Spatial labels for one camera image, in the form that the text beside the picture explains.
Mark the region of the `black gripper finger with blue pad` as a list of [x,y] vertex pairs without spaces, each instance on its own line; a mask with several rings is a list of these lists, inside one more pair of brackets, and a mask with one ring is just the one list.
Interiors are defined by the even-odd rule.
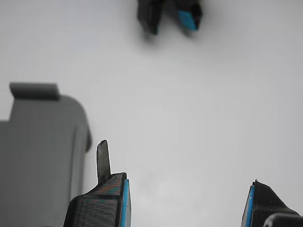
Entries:
[[266,184],[255,180],[249,190],[242,227],[301,227],[303,217]]
[[130,227],[131,195],[126,173],[111,174],[108,143],[97,146],[98,184],[69,203],[65,227]]

